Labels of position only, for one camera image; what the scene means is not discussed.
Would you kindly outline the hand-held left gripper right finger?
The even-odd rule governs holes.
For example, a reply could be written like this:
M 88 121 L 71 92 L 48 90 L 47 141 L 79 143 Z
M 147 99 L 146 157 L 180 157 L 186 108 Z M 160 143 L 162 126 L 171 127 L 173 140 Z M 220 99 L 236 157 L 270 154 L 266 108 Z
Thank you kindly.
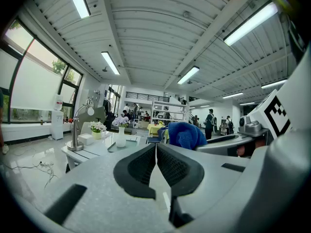
M 169 221 L 179 228 L 218 202 L 236 183 L 249 159 L 157 144 L 157 165 L 171 189 Z

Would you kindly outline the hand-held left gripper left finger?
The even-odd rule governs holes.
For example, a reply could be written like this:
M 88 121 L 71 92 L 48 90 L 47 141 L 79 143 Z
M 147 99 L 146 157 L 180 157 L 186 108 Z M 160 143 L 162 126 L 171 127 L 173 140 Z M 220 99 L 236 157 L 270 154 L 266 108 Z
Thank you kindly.
M 36 205 L 74 233 L 168 233 L 174 227 L 149 186 L 154 167 L 154 145 L 98 156 L 58 179 Z

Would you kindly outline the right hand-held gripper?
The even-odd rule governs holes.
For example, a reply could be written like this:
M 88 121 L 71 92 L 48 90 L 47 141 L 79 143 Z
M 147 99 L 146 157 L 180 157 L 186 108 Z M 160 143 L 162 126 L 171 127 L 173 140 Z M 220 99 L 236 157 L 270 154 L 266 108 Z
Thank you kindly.
M 270 132 L 273 139 L 276 139 L 291 129 L 291 122 L 276 94 L 277 90 L 273 90 L 248 115 L 240 118 L 240 134 L 255 138 Z M 238 156 L 238 147 L 253 141 L 253 139 L 242 139 L 240 134 L 210 139 L 206 145 L 199 146 L 195 150 L 221 156 Z

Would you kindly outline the blue cloth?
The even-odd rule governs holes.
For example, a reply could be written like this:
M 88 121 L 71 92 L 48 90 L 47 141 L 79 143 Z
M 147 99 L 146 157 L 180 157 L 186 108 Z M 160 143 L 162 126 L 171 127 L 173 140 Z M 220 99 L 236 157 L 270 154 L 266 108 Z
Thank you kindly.
M 186 122 L 170 122 L 168 124 L 169 142 L 184 149 L 195 150 L 207 144 L 202 131 L 195 125 Z

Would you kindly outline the person's right hand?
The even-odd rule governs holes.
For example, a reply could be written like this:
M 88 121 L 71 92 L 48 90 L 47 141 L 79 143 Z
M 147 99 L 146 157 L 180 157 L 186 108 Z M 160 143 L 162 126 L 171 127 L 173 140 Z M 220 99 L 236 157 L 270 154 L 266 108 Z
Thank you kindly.
M 266 145 L 266 142 L 264 139 L 257 139 L 251 142 L 248 142 L 247 144 L 238 146 L 237 148 L 237 155 L 239 157 L 246 157 L 251 156 L 255 149 L 259 147 L 263 147 Z

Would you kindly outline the white tissue box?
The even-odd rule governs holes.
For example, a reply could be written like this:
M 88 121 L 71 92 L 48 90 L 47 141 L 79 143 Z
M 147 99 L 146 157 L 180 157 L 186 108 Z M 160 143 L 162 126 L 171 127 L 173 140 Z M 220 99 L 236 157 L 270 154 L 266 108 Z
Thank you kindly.
M 84 133 L 84 134 L 78 135 L 78 141 L 88 146 L 88 145 L 93 144 L 95 139 L 91 134 Z

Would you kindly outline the dark green tray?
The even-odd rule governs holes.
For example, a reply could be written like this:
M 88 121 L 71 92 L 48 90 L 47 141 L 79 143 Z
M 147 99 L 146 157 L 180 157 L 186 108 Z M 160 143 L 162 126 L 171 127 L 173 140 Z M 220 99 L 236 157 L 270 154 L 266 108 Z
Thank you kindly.
M 117 147 L 116 145 L 116 139 L 117 139 L 117 134 L 113 134 L 109 136 L 108 138 L 105 139 L 105 145 L 107 147 L 107 151 L 109 153 L 117 152 L 120 150 L 125 150 L 129 148 L 133 148 L 139 145 L 140 143 L 140 136 L 137 135 L 125 135 L 125 146 L 124 147 Z

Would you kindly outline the silver desk lamp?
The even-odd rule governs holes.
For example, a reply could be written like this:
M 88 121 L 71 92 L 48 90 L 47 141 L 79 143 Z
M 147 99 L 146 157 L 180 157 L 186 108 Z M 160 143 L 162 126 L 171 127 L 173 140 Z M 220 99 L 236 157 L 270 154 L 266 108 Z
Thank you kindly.
M 78 121 L 79 121 L 79 113 L 84 109 L 87 108 L 87 114 L 89 116 L 94 115 L 94 103 L 90 98 L 87 98 L 86 102 L 79 107 L 79 109 L 75 112 L 73 117 L 73 132 L 72 132 L 72 140 L 67 142 L 67 149 L 70 151 L 80 151 L 83 149 L 83 143 L 78 141 Z

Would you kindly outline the white shelf rack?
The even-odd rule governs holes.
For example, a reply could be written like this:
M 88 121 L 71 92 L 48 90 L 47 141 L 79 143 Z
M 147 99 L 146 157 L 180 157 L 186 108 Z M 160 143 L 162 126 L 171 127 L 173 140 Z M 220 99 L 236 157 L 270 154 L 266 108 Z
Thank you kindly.
M 190 116 L 190 106 L 184 104 L 174 104 L 163 101 L 153 101 L 150 123 L 163 122 L 164 125 L 170 122 L 188 123 Z

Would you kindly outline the white water dispenser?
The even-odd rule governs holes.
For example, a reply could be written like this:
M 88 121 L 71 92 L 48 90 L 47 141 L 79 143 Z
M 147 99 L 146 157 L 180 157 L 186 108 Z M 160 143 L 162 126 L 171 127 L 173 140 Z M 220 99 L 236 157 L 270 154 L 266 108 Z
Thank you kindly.
M 63 116 L 62 111 L 52 111 L 51 133 L 55 140 L 63 138 Z

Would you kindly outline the yellow table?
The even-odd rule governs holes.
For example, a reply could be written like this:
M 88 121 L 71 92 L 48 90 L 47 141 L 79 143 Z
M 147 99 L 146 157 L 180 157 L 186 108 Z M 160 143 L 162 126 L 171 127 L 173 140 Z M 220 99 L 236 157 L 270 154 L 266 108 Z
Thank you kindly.
M 165 126 L 162 124 L 149 124 L 147 130 L 149 132 L 149 137 L 158 137 L 158 130 L 164 128 Z

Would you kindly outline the clear water dispenser bottle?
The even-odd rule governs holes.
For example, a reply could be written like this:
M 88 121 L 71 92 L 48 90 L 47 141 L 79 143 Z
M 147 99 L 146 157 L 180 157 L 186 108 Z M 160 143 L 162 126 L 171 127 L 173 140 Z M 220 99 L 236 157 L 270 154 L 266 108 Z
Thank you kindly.
M 63 106 L 63 96 L 56 94 L 54 99 L 54 110 L 60 111 Z

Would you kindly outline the black mezzanine railing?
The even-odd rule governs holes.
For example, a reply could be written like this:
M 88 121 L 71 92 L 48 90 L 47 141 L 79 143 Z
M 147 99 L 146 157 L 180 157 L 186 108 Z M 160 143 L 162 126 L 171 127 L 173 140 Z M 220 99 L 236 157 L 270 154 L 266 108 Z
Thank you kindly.
M 142 94 L 135 92 L 126 92 L 126 98 L 137 99 L 137 100 L 151 100 L 151 101 L 160 101 L 160 102 L 169 102 L 168 97 L 156 96 L 150 94 Z

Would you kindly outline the large black-framed window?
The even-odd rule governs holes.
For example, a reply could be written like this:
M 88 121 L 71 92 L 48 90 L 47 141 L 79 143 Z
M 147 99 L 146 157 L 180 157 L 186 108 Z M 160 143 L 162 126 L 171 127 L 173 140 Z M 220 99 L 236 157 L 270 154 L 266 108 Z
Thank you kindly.
M 71 121 L 82 73 L 15 19 L 0 37 L 0 92 L 4 123 L 52 121 L 55 95 Z

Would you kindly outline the person's black clothing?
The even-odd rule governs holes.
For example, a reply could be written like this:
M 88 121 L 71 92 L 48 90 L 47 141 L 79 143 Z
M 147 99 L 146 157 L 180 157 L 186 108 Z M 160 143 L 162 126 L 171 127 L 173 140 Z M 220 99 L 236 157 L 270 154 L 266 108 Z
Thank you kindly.
M 309 43 L 303 19 L 303 7 L 298 0 L 277 0 L 288 22 L 288 36 L 296 63 L 299 64 Z

